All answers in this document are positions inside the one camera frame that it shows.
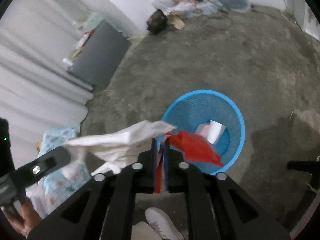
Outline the person left hand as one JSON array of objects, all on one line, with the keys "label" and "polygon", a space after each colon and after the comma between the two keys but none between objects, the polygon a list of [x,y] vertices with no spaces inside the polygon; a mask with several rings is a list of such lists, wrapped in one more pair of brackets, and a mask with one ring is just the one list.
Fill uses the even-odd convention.
[{"label": "person left hand", "polygon": [[13,214],[6,207],[1,207],[1,210],[15,231],[26,239],[33,228],[42,222],[42,218],[28,197],[22,199],[21,212],[18,215]]}]

